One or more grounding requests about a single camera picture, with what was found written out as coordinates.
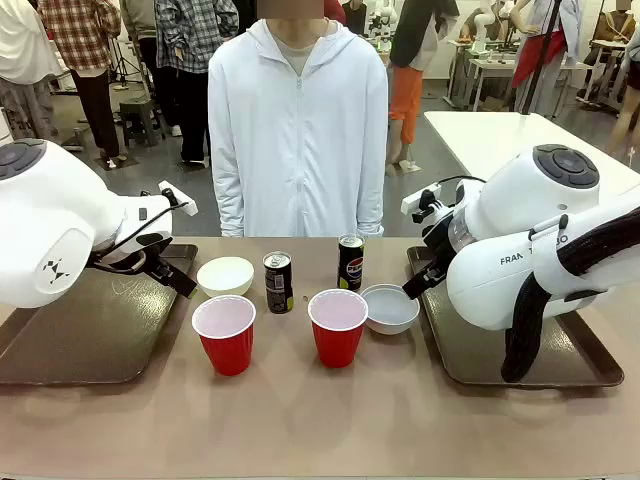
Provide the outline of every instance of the can top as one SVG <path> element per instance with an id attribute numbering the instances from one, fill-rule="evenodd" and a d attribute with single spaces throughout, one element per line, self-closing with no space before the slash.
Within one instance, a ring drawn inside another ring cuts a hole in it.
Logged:
<path id="1" fill-rule="evenodd" d="M 264 257 L 267 268 L 284 268 L 291 263 L 291 256 L 285 252 L 271 252 Z"/>
<path id="2" fill-rule="evenodd" d="M 339 240 L 340 245 L 347 248 L 358 248 L 364 245 L 364 237 L 356 234 L 343 235 Z"/>

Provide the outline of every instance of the white bowl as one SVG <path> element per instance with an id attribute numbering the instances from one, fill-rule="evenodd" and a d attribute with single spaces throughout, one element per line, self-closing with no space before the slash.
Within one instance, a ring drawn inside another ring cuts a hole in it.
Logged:
<path id="1" fill-rule="evenodd" d="M 362 292 L 362 298 L 369 306 L 366 325 L 383 335 L 408 330 L 420 313 L 418 300 L 411 300 L 397 285 L 374 285 Z"/>
<path id="2" fill-rule="evenodd" d="M 244 295 L 253 282 L 253 265 L 240 257 L 220 257 L 198 270 L 198 285 L 211 298 Z"/>

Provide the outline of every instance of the tray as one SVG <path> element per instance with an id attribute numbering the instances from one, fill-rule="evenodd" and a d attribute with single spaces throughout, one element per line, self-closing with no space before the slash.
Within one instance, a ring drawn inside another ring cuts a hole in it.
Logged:
<path id="1" fill-rule="evenodd" d="M 407 250 L 413 273 L 432 257 L 427 247 Z M 466 322 L 447 295 L 446 282 L 421 297 L 444 368 L 465 385 L 521 388 L 612 387 L 624 373 L 604 345 L 575 312 L 549 318 L 542 328 L 540 353 L 518 383 L 500 376 L 504 360 L 504 332 L 491 332 Z"/>
<path id="2" fill-rule="evenodd" d="M 198 249 L 169 245 L 186 272 Z M 123 383 L 146 368 L 176 292 L 146 275 L 85 270 L 58 301 L 18 309 L 0 326 L 0 384 Z"/>

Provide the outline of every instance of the red cup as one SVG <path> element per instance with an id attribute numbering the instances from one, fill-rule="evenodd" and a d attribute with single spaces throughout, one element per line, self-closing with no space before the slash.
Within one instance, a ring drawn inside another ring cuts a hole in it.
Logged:
<path id="1" fill-rule="evenodd" d="M 212 298 L 193 313 L 193 329 L 219 374 L 238 375 L 249 367 L 255 318 L 256 307 L 238 295 Z"/>
<path id="2" fill-rule="evenodd" d="M 369 315 L 367 302 L 349 290 L 326 290 L 309 302 L 318 356 L 329 368 L 351 365 Z"/>

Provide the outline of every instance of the stool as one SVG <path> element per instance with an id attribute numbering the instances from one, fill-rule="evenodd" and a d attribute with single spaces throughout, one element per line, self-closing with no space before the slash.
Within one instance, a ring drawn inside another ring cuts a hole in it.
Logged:
<path id="1" fill-rule="evenodd" d="M 152 114 L 155 119 L 155 125 L 151 119 Z M 153 147 L 158 144 L 158 139 L 155 134 L 156 129 L 160 129 L 163 140 L 166 138 L 158 109 L 146 96 L 122 102 L 120 104 L 120 119 L 122 120 L 124 143 L 127 148 L 129 147 L 129 142 L 135 137 L 135 133 L 133 132 L 133 122 L 135 121 L 142 124 L 148 146 Z"/>

